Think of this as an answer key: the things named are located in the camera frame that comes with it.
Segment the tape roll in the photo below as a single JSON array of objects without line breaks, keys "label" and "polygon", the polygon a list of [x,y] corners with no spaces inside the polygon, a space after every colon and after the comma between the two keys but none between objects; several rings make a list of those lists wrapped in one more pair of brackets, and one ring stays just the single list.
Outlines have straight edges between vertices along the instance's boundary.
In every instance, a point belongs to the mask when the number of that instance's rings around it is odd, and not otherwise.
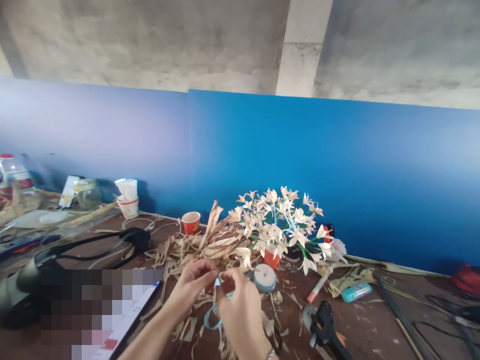
[{"label": "tape roll", "polygon": [[262,293],[271,293],[277,285],[275,271],[267,264],[259,264],[253,272],[253,282]]}]

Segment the forearm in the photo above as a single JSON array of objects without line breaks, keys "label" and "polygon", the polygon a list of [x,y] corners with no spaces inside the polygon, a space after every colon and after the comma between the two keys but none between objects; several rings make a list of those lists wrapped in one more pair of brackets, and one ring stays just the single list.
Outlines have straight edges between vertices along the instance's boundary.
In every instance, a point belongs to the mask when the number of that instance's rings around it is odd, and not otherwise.
[{"label": "forearm", "polygon": [[175,326],[172,312],[163,307],[118,360],[158,360]]}]

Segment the bracelet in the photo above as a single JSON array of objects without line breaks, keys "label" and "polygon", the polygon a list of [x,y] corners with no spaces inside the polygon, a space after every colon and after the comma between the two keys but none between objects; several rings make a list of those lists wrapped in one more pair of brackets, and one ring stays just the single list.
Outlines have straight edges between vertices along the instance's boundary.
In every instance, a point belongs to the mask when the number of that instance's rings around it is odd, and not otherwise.
[{"label": "bracelet", "polygon": [[275,349],[272,347],[271,350],[270,350],[270,351],[268,352],[268,354],[266,355],[265,360],[272,360],[274,354],[275,354]]}]

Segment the red paper cup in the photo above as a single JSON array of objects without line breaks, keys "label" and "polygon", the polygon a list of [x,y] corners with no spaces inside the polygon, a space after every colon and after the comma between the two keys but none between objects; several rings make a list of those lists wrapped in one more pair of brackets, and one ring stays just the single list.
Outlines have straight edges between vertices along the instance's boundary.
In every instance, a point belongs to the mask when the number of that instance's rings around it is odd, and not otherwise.
[{"label": "red paper cup", "polygon": [[200,213],[196,211],[187,212],[181,217],[185,235],[195,235],[200,231]]}]

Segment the glass jar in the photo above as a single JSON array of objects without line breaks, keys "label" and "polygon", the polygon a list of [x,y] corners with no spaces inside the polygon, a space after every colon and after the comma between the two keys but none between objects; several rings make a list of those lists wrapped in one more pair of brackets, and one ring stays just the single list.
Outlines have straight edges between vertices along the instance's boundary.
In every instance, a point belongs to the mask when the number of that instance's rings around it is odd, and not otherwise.
[{"label": "glass jar", "polygon": [[91,211],[102,206],[100,189],[95,179],[77,180],[75,181],[73,190],[75,190],[75,199],[77,199],[81,210]]}]

